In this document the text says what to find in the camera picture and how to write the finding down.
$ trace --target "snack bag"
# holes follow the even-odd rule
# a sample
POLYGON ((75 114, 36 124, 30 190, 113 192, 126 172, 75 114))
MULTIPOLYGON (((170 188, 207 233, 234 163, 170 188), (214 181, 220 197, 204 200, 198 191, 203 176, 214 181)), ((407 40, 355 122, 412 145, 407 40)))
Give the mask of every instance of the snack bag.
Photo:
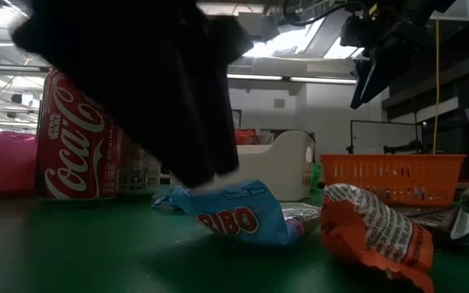
POLYGON ((35 135, 0 132, 0 198, 34 194, 36 154, 35 135))
POLYGON ((153 206, 169 202, 215 234, 267 246, 289 246, 319 225, 320 208, 283 203, 260 181, 244 181, 193 195, 177 187, 153 206))
POLYGON ((234 136, 238 146, 257 145, 260 143, 255 129, 235 129, 234 136))
POLYGON ((459 207, 401 207, 394 209, 430 232, 435 249, 451 245, 450 235, 456 219, 458 219, 459 207))
POLYGON ((432 235, 367 190, 348 184, 325 187, 322 241, 340 258, 379 268, 391 279, 408 278, 433 293, 425 274, 433 261, 432 235))

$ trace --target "ceiling light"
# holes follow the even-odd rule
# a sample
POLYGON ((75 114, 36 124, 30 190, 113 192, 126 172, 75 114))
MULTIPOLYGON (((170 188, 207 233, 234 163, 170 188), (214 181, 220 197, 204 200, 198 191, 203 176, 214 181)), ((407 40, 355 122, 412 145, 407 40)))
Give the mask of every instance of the ceiling light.
POLYGON ((365 50, 365 48, 357 48, 357 50, 355 50, 350 57, 356 58, 359 54, 363 52, 363 50, 365 50))
POLYGON ((350 57, 350 55, 357 49, 353 46, 342 46, 340 45, 341 37, 338 37, 329 51, 325 54, 323 58, 325 59, 345 59, 350 57))
POLYGON ((255 43, 254 47, 243 56, 253 58, 271 57, 274 52, 287 49, 294 49, 295 54, 303 52, 313 40, 323 21, 324 19, 320 19, 313 24, 305 26, 303 29, 281 33, 266 43, 255 43))
POLYGON ((355 85, 356 81, 351 79, 322 78, 322 77, 291 77, 292 82, 321 83, 334 85, 355 85))
POLYGON ((46 66, 0 65, 0 71, 48 73, 49 68, 46 66))
POLYGON ((246 80, 246 81, 281 81, 282 77, 265 76, 265 75, 250 75, 250 74, 228 74, 227 78, 246 80))
POLYGON ((305 37, 303 38, 303 40, 301 40, 299 42, 299 45, 297 45, 297 48, 296 48, 296 53, 297 54, 301 53, 301 52, 305 52, 305 50, 307 50, 310 43, 313 41, 314 36, 316 36, 316 33, 318 32, 319 28, 321 28, 324 20, 325 20, 325 18, 322 18, 322 19, 316 21, 315 23, 305 27, 306 29, 308 29, 308 31, 307 31, 307 34, 305 35, 305 37))
POLYGON ((0 121, 0 125, 7 125, 7 126, 24 126, 24 127, 37 127, 37 123, 24 123, 24 122, 6 122, 0 121))
POLYGON ((19 113, 19 114, 38 114, 39 111, 37 109, 34 110, 29 110, 29 109, 23 109, 23 108, 18 108, 18 107, 4 107, 0 109, 0 113, 19 113))
POLYGON ((223 3, 197 3, 198 8, 207 15, 238 15, 239 12, 263 13, 263 5, 253 4, 223 4, 223 3))

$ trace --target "coca-cola can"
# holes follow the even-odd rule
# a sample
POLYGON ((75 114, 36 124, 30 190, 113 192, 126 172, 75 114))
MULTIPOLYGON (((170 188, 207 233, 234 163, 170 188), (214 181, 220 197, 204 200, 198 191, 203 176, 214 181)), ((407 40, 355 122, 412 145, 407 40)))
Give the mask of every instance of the coca-cola can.
POLYGON ((45 80, 37 131, 37 190, 73 202, 117 195, 122 130, 65 75, 45 80))
POLYGON ((125 134, 119 165, 119 194, 151 197, 159 187, 159 161, 125 134))

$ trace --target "coca-cola logo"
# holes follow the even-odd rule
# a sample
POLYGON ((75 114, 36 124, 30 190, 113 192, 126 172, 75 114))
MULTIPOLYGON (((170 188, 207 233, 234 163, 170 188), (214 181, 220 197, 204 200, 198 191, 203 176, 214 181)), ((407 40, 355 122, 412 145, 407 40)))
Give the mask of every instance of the coca-cola logo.
MULTIPOLYGON (((86 130, 91 133, 99 133, 104 130, 104 119, 95 107, 76 101, 70 90, 65 89, 62 86, 62 82, 66 82, 64 77, 58 72, 53 73, 54 76, 51 79, 49 98, 52 98, 55 106, 59 109, 62 115, 62 123, 60 130, 60 139, 66 148, 59 150, 59 158, 63 162, 65 168, 58 168, 54 170, 48 168, 45 171, 45 182, 46 186, 57 199, 71 199, 63 191, 59 190, 58 187, 52 182, 51 177, 57 176, 60 182, 66 187, 75 191, 85 191, 86 182, 81 178, 81 174, 88 171, 88 157, 90 156, 90 141, 81 132, 86 130), (69 109, 74 108, 74 103, 77 103, 77 111, 71 112, 69 109), (68 126, 73 123, 78 128, 73 128, 75 133, 70 132, 68 126)), ((99 197, 99 178, 97 173, 97 166, 102 158, 101 154, 101 139, 95 146, 92 152, 93 171, 95 179, 95 198, 99 197)))

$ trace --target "yellow cable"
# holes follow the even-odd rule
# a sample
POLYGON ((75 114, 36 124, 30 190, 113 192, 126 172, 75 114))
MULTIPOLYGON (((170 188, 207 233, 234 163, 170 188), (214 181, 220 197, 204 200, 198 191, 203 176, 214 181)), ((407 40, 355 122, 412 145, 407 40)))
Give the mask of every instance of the yellow cable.
POLYGON ((378 9, 378 3, 374 4, 374 6, 368 10, 368 14, 372 15, 378 9))
POLYGON ((439 77, 439 16, 437 16, 436 19, 436 92, 437 92, 437 97, 436 97, 436 119, 435 123, 433 125, 433 154, 436 154, 436 148, 437 148, 437 121, 438 121, 438 116, 439 116, 439 97, 441 95, 441 83, 440 83, 440 77, 439 77))

